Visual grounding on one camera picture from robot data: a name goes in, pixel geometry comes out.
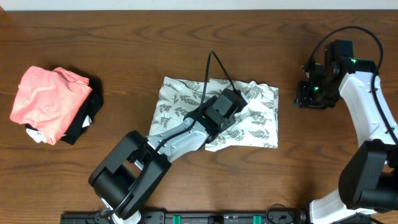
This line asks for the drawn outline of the white fern print dress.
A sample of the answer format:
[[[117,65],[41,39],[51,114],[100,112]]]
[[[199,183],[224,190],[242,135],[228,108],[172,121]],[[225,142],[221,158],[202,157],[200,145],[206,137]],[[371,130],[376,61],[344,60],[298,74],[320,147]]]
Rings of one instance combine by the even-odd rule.
[[[166,132],[182,121],[201,102],[203,82],[165,77],[159,90],[149,134]],[[219,96],[225,89],[235,87],[249,100],[240,113],[235,114],[236,123],[207,144],[207,151],[218,151],[229,146],[253,146],[278,148],[279,89],[265,83],[210,78],[206,86],[205,100]]]

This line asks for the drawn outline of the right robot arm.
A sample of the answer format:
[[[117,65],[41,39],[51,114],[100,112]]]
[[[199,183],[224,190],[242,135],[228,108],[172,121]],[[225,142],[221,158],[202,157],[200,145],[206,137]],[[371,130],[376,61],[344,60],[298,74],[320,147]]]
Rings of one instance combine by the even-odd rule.
[[[332,57],[303,65],[294,105],[326,109],[343,100],[358,150],[340,174],[338,188],[309,206],[311,223],[336,223],[354,216],[397,210],[397,123],[380,87],[372,60]]]

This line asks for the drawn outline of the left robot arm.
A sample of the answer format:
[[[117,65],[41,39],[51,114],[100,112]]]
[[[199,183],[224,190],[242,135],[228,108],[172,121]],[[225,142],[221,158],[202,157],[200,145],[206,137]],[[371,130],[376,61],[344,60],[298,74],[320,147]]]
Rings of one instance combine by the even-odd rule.
[[[106,204],[99,218],[132,223],[172,161],[214,141],[236,122],[235,114],[247,103],[245,97],[227,91],[188,112],[180,125],[164,133],[147,137],[127,133],[88,179]]]

